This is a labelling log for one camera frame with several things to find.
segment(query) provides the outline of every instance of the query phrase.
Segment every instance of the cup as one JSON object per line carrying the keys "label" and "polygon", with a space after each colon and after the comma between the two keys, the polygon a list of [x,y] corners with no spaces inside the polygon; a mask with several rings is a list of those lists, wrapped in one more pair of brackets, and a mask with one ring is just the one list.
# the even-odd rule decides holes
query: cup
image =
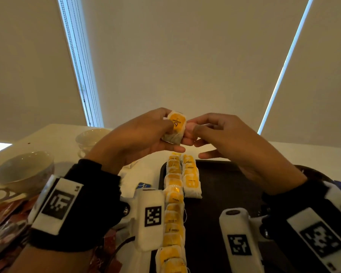
{"label": "cup", "polygon": [[54,173],[54,157],[46,151],[36,151],[18,155],[0,165],[0,188],[6,201],[22,193],[40,193],[50,176]]}
{"label": "cup", "polygon": [[85,155],[90,152],[91,148],[100,141],[105,135],[109,134],[110,130],[106,128],[94,128],[86,130],[76,137],[76,142],[80,150],[77,155],[80,158],[85,157]]}

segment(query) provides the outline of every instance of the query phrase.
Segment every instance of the light strip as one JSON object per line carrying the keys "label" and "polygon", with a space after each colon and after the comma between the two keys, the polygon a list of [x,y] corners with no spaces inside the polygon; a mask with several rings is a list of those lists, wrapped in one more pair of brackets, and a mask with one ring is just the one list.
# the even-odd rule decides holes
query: light strip
{"label": "light strip", "polygon": [[306,19],[306,17],[307,17],[307,14],[308,14],[308,12],[309,12],[309,8],[310,8],[312,2],[313,2],[313,0],[308,0],[306,9],[304,10],[302,19],[301,19],[301,21],[300,21],[300,23],[299,23],[299,26],[298,26],[296,35],[294,36],[292,45],[291,45],[291,47],[290,47],[290,49],[289,49],[289,52],[288,52],[288,54],[287,54],[287,56],[286,56],[286,59],[285,59],[285,62],[284,62],[282,71],[281,71],[280,74],[279,74],[279,77],[278,77],[278,80],[277,80],[277,84],[276,84],[275,87],[274,87],[272,97],[271,97],[270,100],[269,100],[268,107],[267,107],[267,109],[266,109],[266,111],[265,111],[263,120],[261,121],[259,130],[258,130],[258,134],[259,134],[259,135],[260,135],[261,132],[263,131],[264,124],[265,124],[265,122],[266,122],[266,120],[267,120],[267,118],[268,118],[270,108],[272,107],[274,98],[275,98],[275,96],[277,95],[277,92],[278,92],[280,83],[282,82],[284,73],[285,73],[286,68],[287,68],[287,66],[288,66],[289,60],[291,59],[291,56],[292,56],[294,47],[295,47],[295,45],[296,45],[296,43],[297,43],[297,41],[298,41],[299,34],[301,33],[301,30],[302,30],[302,28],[303,28],[304,21],[305,21],[305,19]]}

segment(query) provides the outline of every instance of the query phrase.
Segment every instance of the blue tea tag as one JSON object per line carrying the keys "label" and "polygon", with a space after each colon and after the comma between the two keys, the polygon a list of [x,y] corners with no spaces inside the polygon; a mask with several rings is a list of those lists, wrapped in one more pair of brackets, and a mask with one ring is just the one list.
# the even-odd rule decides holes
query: blue tea tag
{"label": "blue tea tag", "polygon": [[140,182],[137,186],[137,188],[151,188],[152,186],[150,184],[142,183]]}

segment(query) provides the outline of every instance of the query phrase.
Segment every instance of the black wristband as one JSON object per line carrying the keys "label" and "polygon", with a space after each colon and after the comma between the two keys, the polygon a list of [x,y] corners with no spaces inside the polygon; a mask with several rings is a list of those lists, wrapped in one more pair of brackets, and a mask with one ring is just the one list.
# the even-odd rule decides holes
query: black wristband
{"label": "black wristband", "polygon": [[29,243],[37,248],[61,252],[87,251],[94,248],[106,232],[124,216],[126,204],[120,202],[120,177],[102,171],[98,163],[81,159],[68,171],[65,179],[84,186],[68,212],[59,234],[52,235],[32,228]]}

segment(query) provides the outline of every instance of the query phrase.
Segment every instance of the tray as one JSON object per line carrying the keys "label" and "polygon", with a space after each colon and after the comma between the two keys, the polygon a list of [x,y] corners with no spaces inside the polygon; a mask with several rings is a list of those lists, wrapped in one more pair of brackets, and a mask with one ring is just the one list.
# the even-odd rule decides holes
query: tray
{"label": "tray", "polygon": [[[227,272],[230,265],[218,218],[223,210],[242,207],[257,217],[263,204],[262,190],[248,180],[237,165],[228,161],[196,160],[200,172],[202,199],[185,198],[187,220],[186,259],[191,273]],[[164,189],[166,163],[160,170],[159,189]],[[275,266],[265,272],[296,271],[274,242],[259,243],[263,259]],[[150,273],[156,272],[156,250],[152,251]]]}

